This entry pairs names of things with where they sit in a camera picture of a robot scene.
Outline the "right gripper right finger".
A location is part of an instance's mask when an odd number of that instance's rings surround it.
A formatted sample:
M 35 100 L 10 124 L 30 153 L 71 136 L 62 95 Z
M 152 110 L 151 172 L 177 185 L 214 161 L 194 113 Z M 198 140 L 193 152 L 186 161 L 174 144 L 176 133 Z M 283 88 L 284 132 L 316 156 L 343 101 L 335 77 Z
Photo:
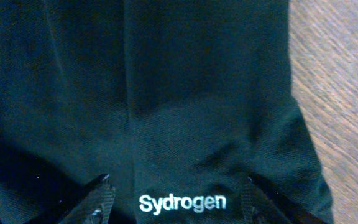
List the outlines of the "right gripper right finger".
M 322 219 L 292 202 L 270 182 L 256 176 L 248 176 L 241 206 L 246 223 L 322 224 Z

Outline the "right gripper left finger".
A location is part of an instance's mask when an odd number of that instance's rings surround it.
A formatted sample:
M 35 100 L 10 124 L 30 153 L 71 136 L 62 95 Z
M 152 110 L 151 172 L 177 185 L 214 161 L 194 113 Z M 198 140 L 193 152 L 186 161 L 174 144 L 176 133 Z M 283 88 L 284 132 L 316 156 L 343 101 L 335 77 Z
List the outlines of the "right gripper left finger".
M 109 175 L 101 174 L 84 185 L 75 198 L 61 200 L 26 224 L 108 224 L 115 198 Z

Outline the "black Sydrogen t-shirt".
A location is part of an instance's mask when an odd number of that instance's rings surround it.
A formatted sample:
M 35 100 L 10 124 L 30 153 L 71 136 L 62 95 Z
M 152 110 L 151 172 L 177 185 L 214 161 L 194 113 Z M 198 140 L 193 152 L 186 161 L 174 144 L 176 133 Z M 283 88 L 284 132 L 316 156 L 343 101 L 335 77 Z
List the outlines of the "black Sydrogen t-shirt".
M 288 0 L 0 1 L 0 223 L 109 175 L 109 223 L 246 223 L 248 176 L 322 219 Z

